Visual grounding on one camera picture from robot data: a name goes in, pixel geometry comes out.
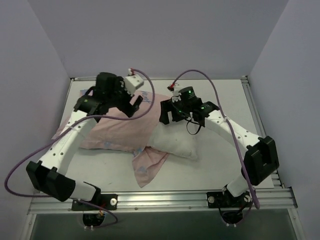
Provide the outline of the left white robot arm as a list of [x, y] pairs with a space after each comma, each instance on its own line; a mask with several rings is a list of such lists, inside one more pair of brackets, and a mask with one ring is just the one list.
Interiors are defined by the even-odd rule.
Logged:
[[101, 203], [100, 188], [68, 178], [66, 173], [83, 140], [109, 109], [117, 108], [127, 117], [135, 114], [143, 98], [138, 96], [134, 103], [131, 100], [143, 85], [143, 79], [135, 74], [121, 77], [99, 73], [95, 85], [77, 100], [67, 124], [48, 151], [37, 162], [27, 164], [26, 171], [35, 189], [61, 202], [79, 199], [88, 209], [97, 209]]

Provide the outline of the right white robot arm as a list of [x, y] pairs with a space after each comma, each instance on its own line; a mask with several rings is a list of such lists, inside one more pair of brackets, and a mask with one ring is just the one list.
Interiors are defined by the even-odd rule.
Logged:
[[159, 121], [164, 125], [186, 120], [207, 128], [234, 146], [240, 153], [241, 173], [225, 186], [223, 203], [234, 206], [240, 195], [249, 186], [258, 186], [276, 171], [280, 164], [276, 143], [270, 136], [261, 137], [243, 128], [223, 115], [219, 106], [211, 101], [203, 102], [197, 97], [193, 87], [180, 87], [177, 83], [168, 86], [172, 93], [169, 100], [161, 101]]

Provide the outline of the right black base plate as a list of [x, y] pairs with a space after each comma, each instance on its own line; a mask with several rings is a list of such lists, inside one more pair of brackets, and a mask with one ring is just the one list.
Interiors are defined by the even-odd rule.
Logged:
[[206, 193], [207, 206], [210, 209], [218, 208], [242, 208], [251, 204], [250, 193], [245, 191], [238, 197], [232, 196], [226, 191], [211, 191]]

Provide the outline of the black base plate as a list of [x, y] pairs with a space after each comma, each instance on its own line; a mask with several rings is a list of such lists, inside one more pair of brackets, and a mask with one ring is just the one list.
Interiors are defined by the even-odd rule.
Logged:
[[72, 211], [95, 211], [100, 208], [108, 211], [117, 209], [118, 195], [115, 193], [102, 193], [98, 197], [94, 197], [91, 201], [85, 201], [82, 199], [74, 199], [72, 201]]
[[210, 209], [218, 208], [242, 208], [251, 204], [250, 193], [245, 191], [238, 197], [232, 196], [226, 191], [211, 191], [206, 193], [207, 206]]

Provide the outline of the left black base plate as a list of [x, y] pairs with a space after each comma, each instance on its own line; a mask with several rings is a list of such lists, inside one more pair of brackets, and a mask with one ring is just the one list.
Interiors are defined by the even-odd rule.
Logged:
[[108, 211], [117, 209], [118, 195], [115, 193], [102, 193], [98, 197], [94, 197], [91, 201], [85, 201], [82, 199], [74, 199], [72, 201], [72, 211], [95, 211], [100, 208]]

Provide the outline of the white pillow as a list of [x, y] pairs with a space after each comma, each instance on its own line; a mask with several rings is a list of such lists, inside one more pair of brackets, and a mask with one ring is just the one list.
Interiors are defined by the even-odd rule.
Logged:
[[195, 161], [198, 159], [197, 140], [193, 135], [195, 131], [196, 127], [193, 124], [187, 126], [185, 120], [167, 125], [160, 122], [152, 131], [146, 146]]

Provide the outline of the pink pillowcase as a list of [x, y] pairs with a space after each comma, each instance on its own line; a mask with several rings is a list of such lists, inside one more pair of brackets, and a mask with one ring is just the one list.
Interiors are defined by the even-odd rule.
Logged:
[[136, 116], [141, 115], [154, 104], [151, 110], [141, 118], [134, 120], [116, 120], [102, 118], [80, 144], [86, 150], [113, 150], [133, 154], [132, 167], [137, 184], [140, 188], [148, 185], [157, 175], [168, 159], [167, 152], [159, 151], [150, 146], [149, 140], [155, 133], [161, 114], [161, 101], [169, 97], [148, 91], [137, 91], [143, 98]]

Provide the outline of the front aluminium rail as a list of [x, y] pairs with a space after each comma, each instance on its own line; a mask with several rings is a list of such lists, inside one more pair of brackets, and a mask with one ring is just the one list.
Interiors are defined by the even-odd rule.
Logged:
[[[119, 213], [146, 212], [195, 212], [209, 211], [206, 191], [155, 191], [118, 192]], [[257, 189], [261, 210], [295, 209], [298, 207], [293, 191], [289, 188]], [[59, 202], [54, 198], [35, 198], [31, 201], [29, 214], [75, 214], [72, 201]]]

